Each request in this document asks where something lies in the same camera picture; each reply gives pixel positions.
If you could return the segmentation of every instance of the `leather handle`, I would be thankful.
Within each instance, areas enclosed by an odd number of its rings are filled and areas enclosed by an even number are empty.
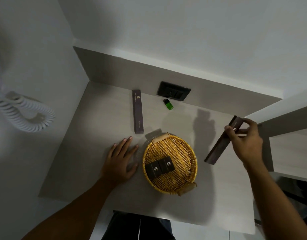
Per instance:
[[[182,188],[181,190],[177,191],[177,194],[179,196],[182,196],[185,193],[188,193],[189,191],[193,190],[194,188],[197,187],[197,184],[195,182],[187,185],[185,188]]]
[[[163,135],[161,135],[161,136],[158,136],[158,137],[155,138],[155,139],[152,139],[151,141],[152,141],[153,144],[155,144],[155,143],[157,143],[158,141],[162,141],[162,140],[168,138],[169,136],[170,136],[169,133],[165,133],[165,134],[163,134]]]

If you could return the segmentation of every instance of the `jeans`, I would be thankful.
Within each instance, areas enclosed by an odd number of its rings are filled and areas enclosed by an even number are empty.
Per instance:
[[[102,240],[174,240],[169,220],[114,211]]]

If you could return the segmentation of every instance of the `black wall socket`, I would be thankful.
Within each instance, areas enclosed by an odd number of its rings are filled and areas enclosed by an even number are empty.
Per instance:
[[[176,84],[168,83],[165,81],[162,81],[160,83],[157,95],[174,99],[178,101],[184,101],[186,96],[191,91],[191,88],[185,88]]]

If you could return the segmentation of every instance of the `woven tray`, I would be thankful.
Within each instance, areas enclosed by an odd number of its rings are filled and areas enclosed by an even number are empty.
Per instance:
[[[150,181],[145,165],[166,156],[171,157],[175,170]],[[190,145],[183,139],[169,133],[153,139],[143,155],[144,175],[148,182],[161,193],[181,196],[194,189],[197,186],[194,182],[197,170],[197,159]]]

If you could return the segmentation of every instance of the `left hand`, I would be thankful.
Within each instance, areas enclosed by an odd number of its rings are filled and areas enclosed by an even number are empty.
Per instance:
[[[132,136],[128,139],[124,138],[118,145],[115,143],[111,147],[107,159],[101,169],[101,178],[106,180],[113,187],[126,182],[137,170],[138,163],[133,165],[131,170],[127,172],[128,161],[139,147],[136,145],[127,152],[131,142]]]

